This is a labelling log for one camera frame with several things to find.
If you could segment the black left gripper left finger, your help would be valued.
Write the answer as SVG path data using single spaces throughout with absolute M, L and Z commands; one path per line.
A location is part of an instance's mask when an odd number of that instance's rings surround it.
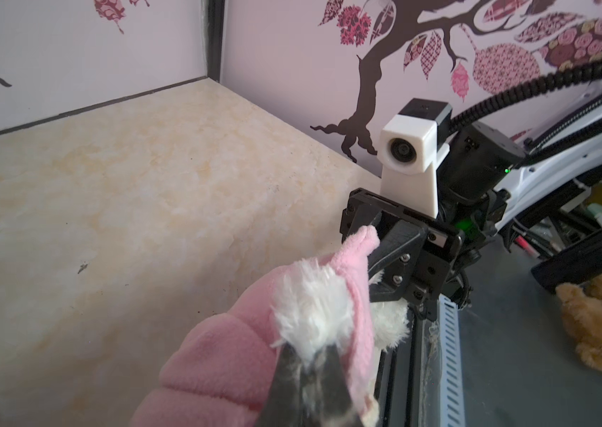
M 255 427 L 302 425 L 301 374 L 303 363 L 289 343 L 281 347 L 265 405 Z

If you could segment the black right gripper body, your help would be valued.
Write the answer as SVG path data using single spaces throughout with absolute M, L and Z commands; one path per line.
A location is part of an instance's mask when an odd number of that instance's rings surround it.
M 510 199 L 507 190 L 495 187 L 524 158 L 521 146 L 477 122 L 455 136 L 442 162 L 437 216 L 365 189 L 352 191 L 342 213 L 342 237 L 373 225 L 381 240 L 368 258 L 368 275 L 375 279 L 370 301 L 403 301 L 421 320 L 436 320 L 440 295 L 464 308 L 473 290 L 464 270 L 480 259 Z

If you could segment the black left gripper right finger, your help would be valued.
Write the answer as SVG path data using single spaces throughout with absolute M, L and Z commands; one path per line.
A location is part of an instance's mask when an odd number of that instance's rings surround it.
M 336 345 L 320 350 L 308 368 L 308 425 L 362 426 Z

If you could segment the pink teddy hoodie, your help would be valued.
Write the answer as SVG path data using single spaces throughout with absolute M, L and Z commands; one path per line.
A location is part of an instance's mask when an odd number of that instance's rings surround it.
M 368 386 L 373 375 L 374 327 L 369 308 L 368 256 L 378 247 L 363 226 L 334 254 L 282 265 L 254 282 L 222 314 L 201 321 L 160 371 L 160 385 L 131 418 L 133 426 L 251 426 L 263 409 L 279 357 L 273 297 L 295 278 L 327 278 L 345 287 L 352 332 L 339 354 L 361 420 L 378 414 Z

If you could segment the white teddy bear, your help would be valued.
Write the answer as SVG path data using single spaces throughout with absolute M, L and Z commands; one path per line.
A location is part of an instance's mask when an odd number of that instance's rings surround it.
M 364 385 L 349 377 L 343 361 L 349 355 L 349 345 L 357 336 L 356 303 L 349 293 L 348 282 L 329 266 L 310 260 L 295 264 L 283 279 L 274 299 L 273 314 L 279 329 L 275 347 L 281 351 L 285 343 L 293 346 L 303 363 L 301 374 L 302 425 L 308 425 L 308 368 L 315 355 L 324 347 L 336 345 L 341 359 L 348 390 L 357 385 L 357 397 L 352 397 L 362 426 L 375 426 L 380 407 L 375 398 L 377 363 L 368 364 L 368 382 Z

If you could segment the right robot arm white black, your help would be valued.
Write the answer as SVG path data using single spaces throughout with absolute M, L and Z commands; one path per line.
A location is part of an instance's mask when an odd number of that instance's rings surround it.
M 384 126 L 380 190 L 354 190 L 340 226 L 344 237 L 377 229 L 371 301 L 404 301 L 429 320 L 440 295 L 468 303 L 465 271 L 492 238 L 528 235 L 576 185 L 602 176 L 602 94 L 524 142 L 479 121 L 455 130 L 451 113 L 448 103 L 414 99 Z

